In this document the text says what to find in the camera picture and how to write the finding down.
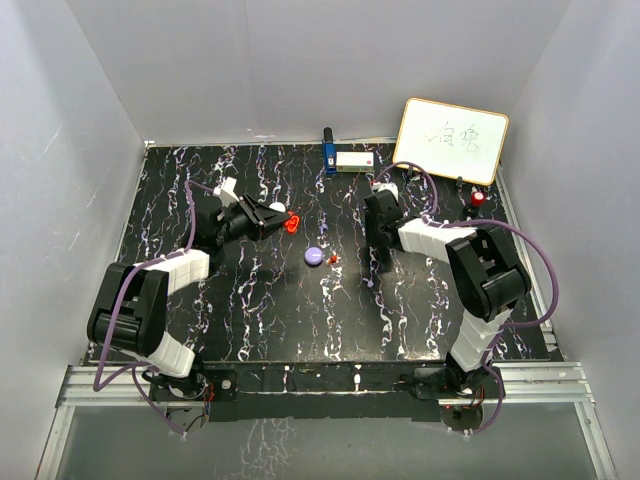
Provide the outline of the red earbud charging case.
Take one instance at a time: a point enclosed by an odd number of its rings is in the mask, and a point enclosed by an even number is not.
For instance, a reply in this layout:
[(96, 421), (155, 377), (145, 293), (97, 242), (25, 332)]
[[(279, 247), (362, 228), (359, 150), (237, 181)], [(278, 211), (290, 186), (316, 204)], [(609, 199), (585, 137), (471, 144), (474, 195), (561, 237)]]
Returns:
[(295, 234), (300, 224), (300, 217), (293, 211), (288, 212), (288, 219), (284, 222), (283, 226), (288, 234)]

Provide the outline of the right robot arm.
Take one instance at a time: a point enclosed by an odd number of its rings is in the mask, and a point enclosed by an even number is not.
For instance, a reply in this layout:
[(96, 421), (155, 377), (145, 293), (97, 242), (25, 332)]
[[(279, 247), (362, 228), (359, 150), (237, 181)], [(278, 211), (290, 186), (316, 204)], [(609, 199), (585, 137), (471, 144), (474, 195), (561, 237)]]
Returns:
[(417, 396), (466, 397), (494, 372), (491, 343), (531, 289), (530, 276), (510, 239), (514, 232), (511, 225), (493, 219), (437, 224), (405, 215), (388, 184), (376, 182), (365, 198), (367, 244), (447, 263), (463, 305), (459, 332), (444, 366), (430, 373), (417, 369), (404, 377)]

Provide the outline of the purple earbud charging case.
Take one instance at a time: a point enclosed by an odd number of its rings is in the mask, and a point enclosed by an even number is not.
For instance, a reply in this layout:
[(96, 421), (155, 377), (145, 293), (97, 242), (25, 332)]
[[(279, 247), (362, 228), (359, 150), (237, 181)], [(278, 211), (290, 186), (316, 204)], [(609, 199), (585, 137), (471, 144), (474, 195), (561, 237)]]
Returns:
[(304, 252), (304, 261), (307, 265), (318, 266), (324, 261), (324, 253), (319, 247), (309, 247)]

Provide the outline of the white whiteboard with wooden frame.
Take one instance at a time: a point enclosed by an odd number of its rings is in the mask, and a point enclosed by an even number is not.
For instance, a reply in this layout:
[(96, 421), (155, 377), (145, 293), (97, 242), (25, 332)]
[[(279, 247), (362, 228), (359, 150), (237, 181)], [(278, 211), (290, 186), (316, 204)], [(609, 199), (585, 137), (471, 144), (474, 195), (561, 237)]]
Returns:
[(509, 118), (502, 113), (410, 98), (393, 162), (401, 167), (415, 164), (432, 176), (489, 186), (508, 127)]

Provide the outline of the red emergency stop button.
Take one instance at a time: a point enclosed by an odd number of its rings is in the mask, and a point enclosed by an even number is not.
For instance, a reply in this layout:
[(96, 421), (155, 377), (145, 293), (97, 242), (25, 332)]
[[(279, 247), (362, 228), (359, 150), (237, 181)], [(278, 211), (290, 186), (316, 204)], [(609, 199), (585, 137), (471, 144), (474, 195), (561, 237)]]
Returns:
[(479, 214), (479, 210), (486, 200), (486, 195), (483, 191), (473, 191), (469, 198), (469, 201), (464, 207), (464, 216), (475, 218)]

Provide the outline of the white earbud charging case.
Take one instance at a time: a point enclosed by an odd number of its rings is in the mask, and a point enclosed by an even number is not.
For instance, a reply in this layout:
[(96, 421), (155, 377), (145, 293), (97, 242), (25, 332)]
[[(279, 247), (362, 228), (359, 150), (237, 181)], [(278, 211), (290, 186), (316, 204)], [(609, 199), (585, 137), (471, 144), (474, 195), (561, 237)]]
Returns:
[(287, 211), (286, 206), (281, 202), (273, 202), (269, 205), (272, 210), (285, 213)]

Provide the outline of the white pink cardboard box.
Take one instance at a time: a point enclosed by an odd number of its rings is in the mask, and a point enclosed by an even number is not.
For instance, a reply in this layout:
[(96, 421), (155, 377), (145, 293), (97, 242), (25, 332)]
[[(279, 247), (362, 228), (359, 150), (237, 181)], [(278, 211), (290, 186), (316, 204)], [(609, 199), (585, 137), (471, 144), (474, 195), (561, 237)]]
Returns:
[(336, 171), (343, 173), (372, 173), (375, 170), (372, 152), (338, 152)]

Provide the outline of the black front base bar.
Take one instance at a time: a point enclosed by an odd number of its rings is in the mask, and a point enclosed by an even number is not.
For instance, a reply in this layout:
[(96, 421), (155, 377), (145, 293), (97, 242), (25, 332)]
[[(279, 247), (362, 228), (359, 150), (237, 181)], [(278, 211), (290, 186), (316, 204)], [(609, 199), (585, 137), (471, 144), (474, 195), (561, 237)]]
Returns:
[(480, 369), (460, 373), (444, 361), (213, 362), (211, 419), (410, 418), (438, 422), (447, 407), (480, 407), (504, 396)]

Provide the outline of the blue black device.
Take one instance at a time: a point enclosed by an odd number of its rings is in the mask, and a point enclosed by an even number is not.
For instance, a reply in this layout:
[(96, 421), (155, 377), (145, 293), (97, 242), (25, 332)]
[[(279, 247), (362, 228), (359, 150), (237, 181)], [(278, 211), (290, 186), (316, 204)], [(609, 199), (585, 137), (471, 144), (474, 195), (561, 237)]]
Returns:
[(322, 152), (325, 173), (333, 175), (336, 173), (336, 149), (333, 139), (333, 131), (330, 127), (323, 129)]

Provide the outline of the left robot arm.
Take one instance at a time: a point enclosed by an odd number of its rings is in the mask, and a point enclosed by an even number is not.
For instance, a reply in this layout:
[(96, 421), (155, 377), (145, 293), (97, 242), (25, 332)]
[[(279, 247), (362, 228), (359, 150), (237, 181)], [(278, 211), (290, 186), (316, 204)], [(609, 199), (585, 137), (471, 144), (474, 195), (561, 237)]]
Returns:
[(218, 193), (203, 209), (188, 202), (190, 229), (181, 248), (146, 262), (107, 267), (87, 337), (103, 353), (113, 349), (134, 358), (135, 366), (146, 366), (161, 387), (194, 399), (204, 392), (207, 376), (196, 353), (166, 330), (168, 297), (211, 278), (226, 245), (243, 238), (261, 241), (281, 229), (294, 233), (299, 217), (249, 195)]

